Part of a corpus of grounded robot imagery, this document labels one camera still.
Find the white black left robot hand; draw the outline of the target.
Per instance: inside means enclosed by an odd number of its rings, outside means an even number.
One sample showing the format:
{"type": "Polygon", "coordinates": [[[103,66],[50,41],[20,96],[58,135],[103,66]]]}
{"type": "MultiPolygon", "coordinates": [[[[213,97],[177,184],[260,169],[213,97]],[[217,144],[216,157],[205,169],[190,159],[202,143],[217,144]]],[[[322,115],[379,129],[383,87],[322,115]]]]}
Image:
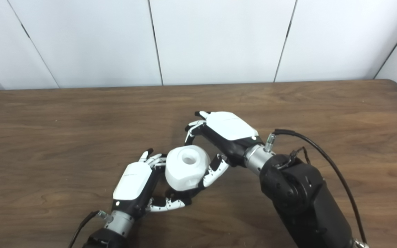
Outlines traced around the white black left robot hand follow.
{"type": "Polygon", "coordinates": [[[156,185],[165,173],[166,154],[146,150],[137,162],[129,164],[121,176],[112,198],[112,211],[125,213],[137,221],[149,212],[169,211],[192,204],[189,198],[155,196],[156,185]]]}

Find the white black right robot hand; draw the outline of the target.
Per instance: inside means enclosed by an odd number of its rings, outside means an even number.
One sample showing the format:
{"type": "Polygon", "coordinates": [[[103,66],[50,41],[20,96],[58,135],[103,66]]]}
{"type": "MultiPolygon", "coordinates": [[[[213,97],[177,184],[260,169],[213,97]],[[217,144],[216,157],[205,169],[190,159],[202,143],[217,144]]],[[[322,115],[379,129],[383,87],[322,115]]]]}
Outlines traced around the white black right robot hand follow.
{"type": "Polygon", "coordinates": [[[196,136],[203,136],[219,149],[199,183],[200,189],[213,184],[230,166],[248,168],[260,175],[271,154],[260,151],[265,143],[257,130],[232,112],[197,111],[194,114],[201,120],[186,126],[184,145],[192,145],[196,136]]]}

